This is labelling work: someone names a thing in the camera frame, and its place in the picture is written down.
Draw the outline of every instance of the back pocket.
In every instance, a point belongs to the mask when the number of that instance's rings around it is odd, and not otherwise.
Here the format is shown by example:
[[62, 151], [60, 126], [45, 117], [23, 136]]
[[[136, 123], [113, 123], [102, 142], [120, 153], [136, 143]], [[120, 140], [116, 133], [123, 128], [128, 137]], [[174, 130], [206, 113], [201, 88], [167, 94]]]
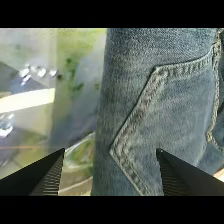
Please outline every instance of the back pocket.
[[156, 148], [197, 163], [216, 95], [213, 48], [202, 58], [158, 66], [111, 146], [110, 154], [140, 195], [162, 195]]

